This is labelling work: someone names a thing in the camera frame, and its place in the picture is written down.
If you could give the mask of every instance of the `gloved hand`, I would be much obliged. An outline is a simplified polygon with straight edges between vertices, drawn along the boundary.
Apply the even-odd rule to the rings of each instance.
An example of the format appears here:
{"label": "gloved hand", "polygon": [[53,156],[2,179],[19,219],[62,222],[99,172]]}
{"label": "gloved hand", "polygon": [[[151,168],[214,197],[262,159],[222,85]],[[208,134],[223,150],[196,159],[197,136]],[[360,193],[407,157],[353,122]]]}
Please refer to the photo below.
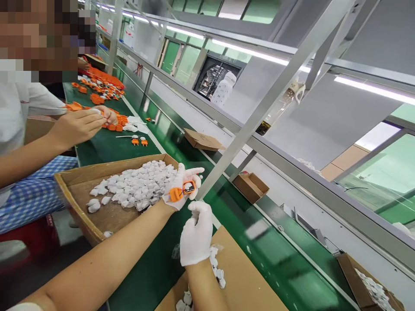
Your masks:
{"label": "gloved hand", "polygon": [[[198,190],[202,184],[202,181],[197,174],[203,173],[204,168],[191,168],[188,170],[185,170],[185,166],[183,163],[179,163],[179,168],[177,170],[177,174],[175,178],[167,185],[165,188],[165,194],[163,195],[164,203],[167,205],[173,206],[176,210],[181,210],[184,204],[186,203],[187,198],[190,198],[191,200],[194,200],[196,197],[196,194],[198,194]],[[183,195],[183,198],[180,201],[177,202],[171,202],[170,198],[170,190],[172,188],[183,188],[183,184],[193,180],[195,182],[195,191],[192,192],[190,195]]]}
{"label": "gloved hand", "polygon": [[183,267],[209,258],[213,232],[213,214],[209,204],[195,201],[188,208],[193,216],[186,221],[180,237],[180,263]]}

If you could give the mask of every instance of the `white shirt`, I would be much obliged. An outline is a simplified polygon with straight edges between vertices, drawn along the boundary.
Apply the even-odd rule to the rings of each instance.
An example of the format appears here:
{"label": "white shirt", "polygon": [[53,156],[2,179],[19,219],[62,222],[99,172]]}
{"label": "white shirt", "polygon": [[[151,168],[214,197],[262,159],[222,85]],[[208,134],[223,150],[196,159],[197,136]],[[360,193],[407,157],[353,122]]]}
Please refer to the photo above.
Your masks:
{"label": "white shirt", "polygon": [[[29,115],[61,115],[65,104],[40,83],[0,83],[0,156],[23,146]],[[0,189],[0,207],[13,185]]]}

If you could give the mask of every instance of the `glass window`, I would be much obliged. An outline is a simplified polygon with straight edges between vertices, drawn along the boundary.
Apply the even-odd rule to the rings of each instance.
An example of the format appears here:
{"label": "glass window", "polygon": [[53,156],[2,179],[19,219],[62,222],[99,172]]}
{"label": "glass window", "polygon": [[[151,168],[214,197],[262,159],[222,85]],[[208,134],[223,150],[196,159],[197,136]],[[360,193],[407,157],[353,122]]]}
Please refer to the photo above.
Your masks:
{"label": "glass window", "polygon": [[172,8],[175,11],[183,11],[183,8],[185,6],[185,0],[174,0]]}
{"label": "glass window", "polygon": [[231,48],[228,48],[228,50],[225,53],[225,56],[229,58],[233,58],[235,60],[240,60],[244,63],[248,63],[249,60],[251,59],[251,55],[244,53],[244,52],[233,50]]}
{"label": "glass window", "polygon": [[187,46],[182,56],[182,61],[175,77],[181,83],[186,84],[189,80],[190,74],[192,73],[193,67],[195,66],[196,60],[198,59],[200,50],[191,46]]}
{"label": "glass window", "polygon": [[219,12],[219,17],[241,19],[248,0],[225,0]]}
{"label": "glass window", "polygon": [[405,134],[337,183],[390,223],[415,220],[415,136]]}
{"label": "glass window", "polygon": [[391,115],[415,123],[415,106],[404,103],[392,112]]}
{"label": "glass window", "polygon": [[206,49],[222,55],[223,51],[225,50],[225,47],[222,45],[215,44],[212,42],[211,39],[209,39],[209,41],[206,44]]}
{"label": "glass window", "polygon": [[200,14],[216,16],[222,0],[204,0]]}
{"label": "glass window", "polygon": [[242,20],[270,24],[281,7],[281,0],[251,1]]}
{"label": "glass window", "polygon": [[187,0],[185,12],[197,13],[201,2],[201,0]]}

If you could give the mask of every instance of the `workbench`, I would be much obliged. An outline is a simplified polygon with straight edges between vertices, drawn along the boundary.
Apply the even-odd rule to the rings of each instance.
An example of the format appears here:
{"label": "workbench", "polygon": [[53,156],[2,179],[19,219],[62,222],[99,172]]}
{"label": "workbench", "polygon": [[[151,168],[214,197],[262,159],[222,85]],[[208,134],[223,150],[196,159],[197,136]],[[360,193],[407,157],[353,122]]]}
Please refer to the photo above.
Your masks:
{"label": "workbench", "polygon": [[[134,147],[128,139],[115,138],[120,135],[131,135],[131,132],[111,132],[103,129],[90,141],[77,146],[80,165],[166,152],[176,161],[182,162],[186,168],[204,167],[203,175],[206,177],[214,165],[200,150],[194,149],[177,128],[177,126],[189,129],[192,127],[156,94],[151,94],[151,98],[156,103],[147,101],[146,104],[142,104],[143,93],[137,86],[145,89],[144,82],[121,62],[116,63],[118,78],[126,86],[125,99],[128,105],[142,120],[148,117],[157,119],[156,124],[148,124],[153,139],[144,135],[149,138],[148,147]],[[87,95],[73,89],[70,83],[64,83],[64,89],[68,102],[76,101],[89,107],[94,105],[89,100],[90,89]],[[130,107],[123,100],[105,101],[105,105],[120,114],[133,115]],[[160,151],[152,140],[158,140],[164,150]],[[221,157],[219,152],[206,151],[206,154],[214,162]],[[230,175],[234,169],[229,167],[227,174]],[[224,176],[220,177],[204,201],[211,205],[216,218],[225,226],[289,310],[354,310],[274,227],[269,226],[264,233],[253,240],[247,237],[246,230],[264,217]],[[267,214],[272,215],[274,222],[284,228],[285,233],[302,251],[351,296],[350,288],[337,261],[320,243],[267,196],[257,204]],[[190,212],[186,208],[171,217],[110,297],[111,311],[152,311],[162,301],[184,272],[180,261],[172,259],[172,251],[179,243],[183,225],[189,217]]]}

